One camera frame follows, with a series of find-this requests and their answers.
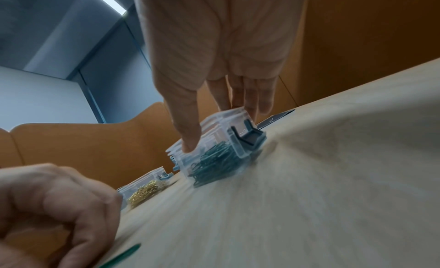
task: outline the table surface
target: table surface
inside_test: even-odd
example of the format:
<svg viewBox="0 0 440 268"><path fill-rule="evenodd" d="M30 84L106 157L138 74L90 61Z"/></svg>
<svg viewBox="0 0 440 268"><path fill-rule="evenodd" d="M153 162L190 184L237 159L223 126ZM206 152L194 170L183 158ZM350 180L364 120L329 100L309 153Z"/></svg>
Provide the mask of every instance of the table surface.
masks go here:
<svg viewBox="0 0 440 268"><path fill-rule="evenodd" d="M120 268L440 267L440 59L296 109L243 174L123 214Z"/></svg>

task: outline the human hand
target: human hand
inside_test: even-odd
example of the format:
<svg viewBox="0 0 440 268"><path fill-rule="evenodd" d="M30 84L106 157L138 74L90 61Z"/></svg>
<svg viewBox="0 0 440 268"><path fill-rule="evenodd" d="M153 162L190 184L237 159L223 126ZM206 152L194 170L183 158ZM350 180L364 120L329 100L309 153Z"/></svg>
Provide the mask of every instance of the human hand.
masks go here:
<svg viewBox="0 0 440 268"><path fill-rule="evenodd" d="M135 2L154 83L184 152L200 139L197 90L205 80L220 110L245 106L254 120L270 112L303 0Z"/></svg>
<svg viewBox="0 0 440 268"><path fill-rule="evenodd" d="M83 268L107 250L119 226L122 197L106 184L72 168L41 164L0 170L0 238L64 225L67 243L49 265ZM0 268L42 268L0 239Z"/></svg>

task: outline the gray ceiling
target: gray ceiling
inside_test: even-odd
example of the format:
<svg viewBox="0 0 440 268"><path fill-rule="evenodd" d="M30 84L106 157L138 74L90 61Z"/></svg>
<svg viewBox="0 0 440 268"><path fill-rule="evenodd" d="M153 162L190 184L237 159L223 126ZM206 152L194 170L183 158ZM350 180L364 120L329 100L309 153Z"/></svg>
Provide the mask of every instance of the gray ceiling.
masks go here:
<svg viewBox="0 0 440 268"><path fill-rule="evenodd" d="M0 0L0 66L66 78L120 17L101 0Z"/></svg>

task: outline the ceiling light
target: ceiling light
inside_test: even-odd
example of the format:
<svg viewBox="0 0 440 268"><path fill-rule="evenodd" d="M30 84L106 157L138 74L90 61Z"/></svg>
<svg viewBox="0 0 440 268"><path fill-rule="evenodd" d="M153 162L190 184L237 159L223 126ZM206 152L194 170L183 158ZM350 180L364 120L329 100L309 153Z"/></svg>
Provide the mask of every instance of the ceiling light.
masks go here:
<svg viewBox="0 0 440 268"><path fill-rule="evenodd" d="M106 4L110 5L111 8L116 10L121 15L124 15L127 12L122 6L120 6L115 0L103 0Z"/></svg>

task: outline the table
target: table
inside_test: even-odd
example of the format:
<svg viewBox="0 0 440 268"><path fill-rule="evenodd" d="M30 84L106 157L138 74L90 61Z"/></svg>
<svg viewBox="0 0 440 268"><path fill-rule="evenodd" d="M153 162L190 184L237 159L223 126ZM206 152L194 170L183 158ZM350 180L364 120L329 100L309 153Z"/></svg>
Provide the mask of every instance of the table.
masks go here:
<svg viewBox="0 0 440 268"><path fill-rule="evenodd" d="M243 174L124 214L121 268L440 267L440 59L301 106Z"/></svg>

